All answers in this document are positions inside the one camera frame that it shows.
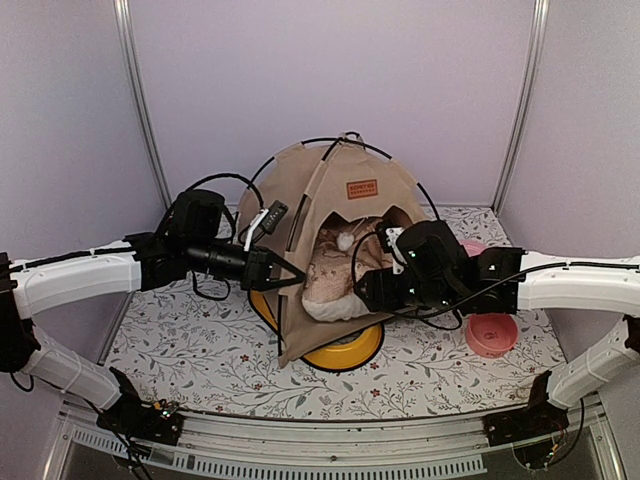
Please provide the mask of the brown patterned pet cushion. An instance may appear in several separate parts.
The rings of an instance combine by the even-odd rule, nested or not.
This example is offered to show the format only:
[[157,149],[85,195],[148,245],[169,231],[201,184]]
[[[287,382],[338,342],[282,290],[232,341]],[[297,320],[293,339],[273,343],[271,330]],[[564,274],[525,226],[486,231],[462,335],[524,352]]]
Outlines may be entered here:
[[[336,245],[339,231],[362,218],[365,221],[355,233],[354,244],[348,251],[340,251]],[[302,306],[316,321],[352,320],[370,313],[354,293],[353,281],[369,270],[388,268],[393,263],[372,233],[383,220],[402,227],[411,224],[408,215],[396,207],[381,217],[362,218],[347,221],[333,213],[318,232],[302,290]]]

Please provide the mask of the beige fabric pet tent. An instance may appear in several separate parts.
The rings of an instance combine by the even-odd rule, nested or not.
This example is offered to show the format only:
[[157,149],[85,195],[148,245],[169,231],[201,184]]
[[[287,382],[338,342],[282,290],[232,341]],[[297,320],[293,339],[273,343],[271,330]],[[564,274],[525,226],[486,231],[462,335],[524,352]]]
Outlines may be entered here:
[[[309,267],[320,229],[331,215],[346,221],[389,217],[402,226],[427,217],[429,197],[421,183],[354,132],[298,142],[265,165],[270,172],[256,185],[264,202],[279,200],[289,209],[261,244],[301,271]],[[296,284],[265,295],[275,319],[281,367],[390,317],[365,312],[354,320],[315,320],[303,308],[302,289]]]

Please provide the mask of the yellow double bowl holder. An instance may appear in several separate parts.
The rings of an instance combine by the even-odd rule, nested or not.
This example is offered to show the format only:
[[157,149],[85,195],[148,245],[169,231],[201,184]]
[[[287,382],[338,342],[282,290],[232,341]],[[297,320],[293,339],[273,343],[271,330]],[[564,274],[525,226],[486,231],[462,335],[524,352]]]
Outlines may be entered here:
[[[263,293],[250,291],[247,299],[253,311],[276,335],[278,353],[283,342],[276,316],[269,307]],[[369,363],[380,351],[385,340],[382,324],[358,332],[349,342],[334,342],[301,357],[311,368],[328,373],[344,373],[359,369]]]

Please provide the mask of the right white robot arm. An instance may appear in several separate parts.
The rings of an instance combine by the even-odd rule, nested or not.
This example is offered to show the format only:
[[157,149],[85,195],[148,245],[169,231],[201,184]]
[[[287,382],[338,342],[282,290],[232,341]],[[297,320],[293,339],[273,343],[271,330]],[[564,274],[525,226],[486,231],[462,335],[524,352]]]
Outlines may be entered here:
[[442,220],[408,228],[382,223],[377,239],[393,264],[353,274],[355,295],[374,313],[429,323],[446,313],[534,310],[616,313],[620,320],[577,358],[539,375],[517,427],[537,436],[586,394],[639,363],[639,259],[575,258],[516,247],[469,255]]

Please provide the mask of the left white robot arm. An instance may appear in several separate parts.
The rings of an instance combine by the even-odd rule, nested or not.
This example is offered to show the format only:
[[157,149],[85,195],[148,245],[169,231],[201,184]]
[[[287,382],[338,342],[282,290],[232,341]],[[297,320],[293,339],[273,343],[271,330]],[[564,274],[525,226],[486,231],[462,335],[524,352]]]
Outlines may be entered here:
[[207,274],[245,291],[297,285],[304,273],[272,250],[256,246],[255,231],[272,232],[286,213],[279,201],[261,206],[242,245],[218,235],[231,214],[222,195],[188,189],[153,232],[106,246],[30,261],[1,256],[1,370],[38,378],[98,409],[128,434],[148,426],[148,412],[125,374],[101,367],[59,344],[33,323],[55,307],[115,293],[155,290]]

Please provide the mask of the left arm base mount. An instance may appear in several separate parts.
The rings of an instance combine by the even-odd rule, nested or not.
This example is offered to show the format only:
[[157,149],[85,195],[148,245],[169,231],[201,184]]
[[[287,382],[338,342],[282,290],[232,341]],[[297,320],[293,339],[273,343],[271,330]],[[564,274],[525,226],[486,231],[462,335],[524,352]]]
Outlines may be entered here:
[[111,407],[101,411],[96,425],[127,438],[176,446],[184,416],[166,400],[160,400],[158,407],[145,403],[123,372],[114,367],[109,371],[117,380],[120,396]]

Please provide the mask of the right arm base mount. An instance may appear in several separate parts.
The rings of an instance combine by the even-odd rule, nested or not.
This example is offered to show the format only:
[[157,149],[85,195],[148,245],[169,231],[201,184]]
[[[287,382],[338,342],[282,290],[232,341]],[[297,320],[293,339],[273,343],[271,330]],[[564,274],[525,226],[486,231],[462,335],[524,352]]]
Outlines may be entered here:
[[546,371],[534,379],[524,407],[482,418],[483,432],[490,446],[548,436],[541,446],[516,448],[516,459],[530,470],[550,467],[561,459],[561,443],[569,427],[568,409],[558,408],[549,401],[547,387],[550,377],[551,372]]

